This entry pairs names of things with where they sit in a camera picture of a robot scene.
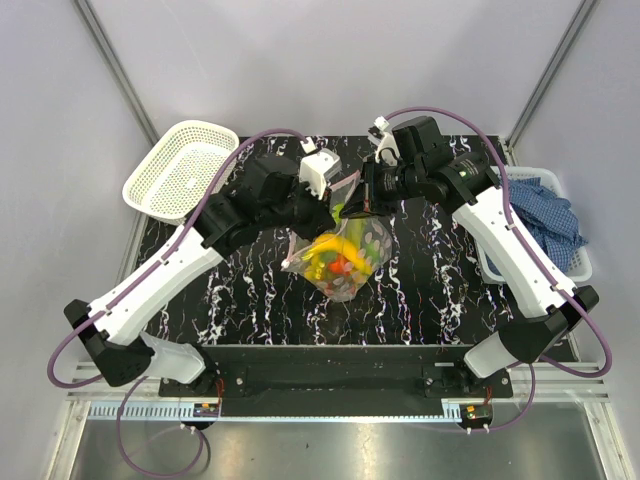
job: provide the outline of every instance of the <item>yellow banana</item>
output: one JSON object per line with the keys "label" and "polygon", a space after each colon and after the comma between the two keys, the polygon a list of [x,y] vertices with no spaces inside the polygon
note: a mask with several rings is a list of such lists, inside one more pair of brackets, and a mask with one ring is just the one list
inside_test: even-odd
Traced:
{"label": "yellow banana", "polygon": [[358,257],[356,246],[344,237],[334,233],[325,233],[316,238],[313,245],[303,255],[303,260],[310,260],[314,255],[322,252],[337,252],[342,254],[353,266],[366,275],[371,275],[373,270],[365,263],[364,258]]}

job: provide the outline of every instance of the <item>metal floor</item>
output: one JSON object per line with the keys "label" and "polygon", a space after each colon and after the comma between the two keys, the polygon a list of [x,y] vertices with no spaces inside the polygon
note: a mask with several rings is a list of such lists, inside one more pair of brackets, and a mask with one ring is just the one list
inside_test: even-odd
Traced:
{"label": "metal floor", "polygon": [[[495,424],[513,417],[513,405],[496,406]],[[142,446],[167,422],[126,422],[125,448]],[[206,430],[205,455],[191,479],[604,479],[595,443],[579,405],[534,405],[521,423],[490,435],[446,434],[417,425],[234,424]],[[197,440],[175,431],[133,459],[170,473],[184,467]],[[75,480],[143,479],[120,458],[115,422],[89,421],[78,450]]]}

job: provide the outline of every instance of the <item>blue checkered cloth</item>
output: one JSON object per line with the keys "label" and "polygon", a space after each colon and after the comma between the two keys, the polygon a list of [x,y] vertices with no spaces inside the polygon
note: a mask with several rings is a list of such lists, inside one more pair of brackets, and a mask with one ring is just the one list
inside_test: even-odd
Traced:
{"label": "blue checkered cloth", "polygon": [[[569,210],[571,202],[541,186],[537,177],[511,180],[509,194],[511,206],[522,223],[551,261],[566,273],[576,250],[587,244],[578,233],[578,219]],[[488,260],[491,271],[499,275],[491,259]]]}

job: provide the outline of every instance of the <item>cable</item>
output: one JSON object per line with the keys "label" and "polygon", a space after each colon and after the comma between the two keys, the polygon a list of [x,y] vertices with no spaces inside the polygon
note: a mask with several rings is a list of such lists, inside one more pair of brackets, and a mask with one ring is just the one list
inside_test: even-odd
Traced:
{"label": "cable", "polygon": [[[269,135],[281,135],[281,134],[291,135],[291,136],[297,137],[302,142],[306,142],[306,138],[300,132],[297,132],[295,130],[290,130],[287,128],[272,128],[269,130],[265,130],[252,137],[249,137],[247,140],[242,142],[238,146],[238,148],[236,148],[233,152],[229,154],[227,159],[220,166],[220,169],[213,176],[213,179],[211,180],[211,183],[209,183],[209,186],[207,187],[207,190],[205,191],[202,199],[196,206],[193,214],[189,217],[189,219],[185,223],[184,229],[182,230],[182,232],[180,233],[176,241],[173,243],[173,245],[171,245],[171,247],[169,247],[169,249],[164,253],[164,255],[162,255],[161,258],[163,261],[167,260],[178,249],[178,247],[184,240],[184,237],[187,235],[189,230],[191,230],[191,227],[193,227],[193,224],[198,219],[198,216],[200,215],[200,213],[202,213],[202,210],[204,209],[204,206],[207,203],[209,196],[211,196],[211,193],[213,192],[214,188],[217,186],[218,182],[220,181],[220,178],[222,177],[226,169],[229,167],[229,165],[231,165],[231,163],[236,159],[236,157],[245,148],[249,147],[260,138],[266,137]],[[140,285],[145,279],[147,279],[149,275],[151,275],[160,265],[162,265],[161,261],[156,261],[153,264],[151,264],[151,266],[149,266],[149,268],[145,270],[136,280],[131,282],[131,285],[127,286],[127,288],[122,290],[122,292],[120,292],[120,294],[117,295],[116,298],[114,298],[111,302],[109,302],[106,305],[107,309],[111,310],[116,305],[118,305],[118,303],[120,303],[120,301],[122,301],[123,298],[125,298],[132,291],[134,291],[136,287]],[[79,388],[85,385],[89,385],[90,383],[96,382],[102,378],[102,375],[97,375],[95,377],[82,380],[80,382],[66,383],[56,377],[54,370],[55,370],[55,365],[56,365],[56,361],[58,360],[58,357],[60,356],[62,351],[67,347],[67,345],[69,345],[69,343],[71,343],[71,341],[75,337],[77,337],[80,333],[86,330],[89,326],[93,325],[95,322],[100,320],[105,314],[106,312],[104,310],[100,310],[99,312],[96,312],[93,316],[89,317],[87,320],[85,320],[80,325],[78,325],[71,333],[69,333],[69,335],[67,335],[64,338],[64,340],[60,342],[60,345],[58,345],[56,349],[53,351],[53,353],[51,354],[51,357],[49,358],[49,362],[47,363],[47,377],[49,378],[49,381],[52,384],[54,384],[56,387],[66,388],[66,389]]]}
{"label": "cable", "polygon": [[[449,112],[448,110],[443,110],[442,108],[436,108],[436,107],[409,107],[409,108],[403,108],[401,110],[396,110],[395,112],[390,113],[389,115],[387,115],[384,118],[386,120],[390,120],[393,117],[396,117],[396,116],[401,115],[403,113],[409,113],[409,112],[433,112],[433,113],[439,113],[441,115],[445,115],[447,117],[453,118],[454,120],[457,120],[458,122],[466,125],[467,127],[469,127],[471,130],[473,130],[480,137],[480,139],[487,145],[487,148],[489,149],[489,153],[491,154],[491,157],[493,158],[493,161],[495,162],[496,166],[498,167],[498,170],[500,170],[500,176],[502,177],[502,185],[503,185],[503,187],[502,187],[502,208],[504,210],[504,216],[507,219],[508,224],[509,225],[513,225],[513,216],[511,215],[511,208],[510,208],[511,203],[510,203],[510,199],[509,199],[509,179],[507,177],[507,171],[506,171],[506,169],[504,167],[504,164],[500,160],[500,156],[498,155],[498,152],[496,151],[495,147],[493,146],[493,144],[491,143],[489,138],[482,132],[482,130],[480,130],[479,127],[477,127],[476,125],[471,123],[469,120],[464,119],[460,115],[457,115],[457,114],[455,114],[453,112]],[[549,281],[549,283],[551,283],[552,286],[557,285],[558,282],[554,278],[553,274],[549,270],[547,270],[547,267],[545,267],[544,263],[542,263],[542,260],[540,260],[538,255],[536,255],[536,253],[533,251],[531,246],[525,240],[524,235],[522,234],[522,232],[520,232],[518,227],[512,228],[511,231],[514,233],[514,235],[516,236],[516,238],[518,239],[518,241],[520,242],[522,247],[529,254],[529,257],[531,257],[531,260],[533,260],[533,262],[540,269],[540,271],[546,277],[546,279]],[[602,377],[602,376],[606,375],[609,372],[609,370],[611,370],[611,366],[613,365],[613,354],[611,352],[611,347],[609,347],[609,343],[607,342],[606,338],[604,337],[604,333],[602,333],[602,331],[600,330],[598,325],[596,325],[596,323],[593,321],[591,316],[584,310],[584,308],[582,308],[582,306],[573,298],[573,296],[570,293],[566,292],[565,290],[561,290],[561,289],[558,289],[558,293],[560,293],[560,295],[562,295],[562,297],[567,302],[569,302],[569,304],[573,308],[575,308],[575,310],[580,314],[580,316],[582,316],[582,318],[584,318],[584,321],[587,323],[587,325],[589,325],[589,327],[591,328],[591,331],[594,333],[594,335],[598,339],[598,342],[600,342],[600,345],[602,346],[602,350],[604,351],[604,358],[605,358],[604,365],[600,370],[597,370],[595,372],[581,372],[579,370],[575,370],[573,368],[566,367],[566,366],[556,362],[555,360],[547,357],[546,355],[542,355],[540,358],[542,360],[544,360],[545,362],[550,363],[554,367],[557,367],[557,368],[559,368],[560,370],[562,370],[564,372],[570,373],[570,374],[578,376],[578,377],[582,377],[582,378],[598,378],[598,377]]]}
{"label": "cable", "polygon": [[127,452],[124,450],[124,445],[122,444],[121,419],[122,419],[122,414],[124,413],[124,407],[127,401],[129,400],[129,398],[131,397],[131,395],[133,394],[134,390],[138,388],[138,386],[142,382],[144,382],[147,378],[148,377],[140,377],[129,389],[129,391],[126,393],[126,395],[124,396],[124,399],[122,400],[122,404],[120,405],[120,407],[118,407],[118,412],[116,414],[116,435],[118,438],[118,450],[120,451],[120,455],[122,456],[122,459],[125,461],[125,463],[138,473],[141,473],[151,478],[178,478],[186,474],[187,472],[189,472],[189,470],[191,470],[195,466],[195,464],[198,463],[198,460],[200,460],[200,456],[202,455],[202,450],[206,442],[206,438],[200,430],[196,428],[192,428],[190,430],[191,432],[197,433],[198,439],[200,440],[200,445],[198,447],[198,452],[196,453],[196,456],[189,463],[189,465],[187,465],[182,470],[175,473],[156,473],[156,472],[151,472],[149,470],[145,470],[142,467],[139,467],[138,465],[133,463],[133,460],[131,460],[129,455],[127,455]]}
{"label": "cable", "polygon": [[509,427],[514,426],[520,420],[524,418],[527,412],[531,409],[531,405],[533,405],[533,398],[536,396],[536,372],[533,369],[533,365],[528,365],[529,372],[531,372],[531,392],[529,393],[529,399],[527,400],[526,405],[522,409],[522,411],[513,419],[509,420],[507,423],[503,423],[502,425],[498,425],[497,427],[491,427],[487,431],[485,430],[448,430],[444,428],[432,427],[431,425],[422,425],[422,424],[414,424],[415,426],[419,426],[424,428],[425,430],[431,430],[439,433],[461,433],[464,435],[468,434],[476,434],[476,433],[489,433],[489,432],[500,432],[502,430],[506,430]]}

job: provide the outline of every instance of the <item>white wall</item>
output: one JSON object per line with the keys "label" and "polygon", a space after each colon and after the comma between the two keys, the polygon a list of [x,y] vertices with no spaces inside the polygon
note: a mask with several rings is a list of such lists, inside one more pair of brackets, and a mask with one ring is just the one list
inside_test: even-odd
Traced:
{"label": "white wall", "polygon": [[0,45],[0,465],[21,480],[48,461],[65,395],[45,373],[62,309],[114,284],[120,189],[148,145],[69,0],[0,3]]}
{"label": "white wall", "polygon": [[197,117],[243,135],[362,135],[419,104],[508,134],[580,2],[92,3],[159,131]]}
{"label": "white wall", "polygon": [[[614,352],[606,377],[620,426],[640,472],[637,412],[640,349],[640,3],[602,2],[527,128],[523,165],[560,175],[590,240],[594,310]],[[600,349],[582,327],[587,359]]]}

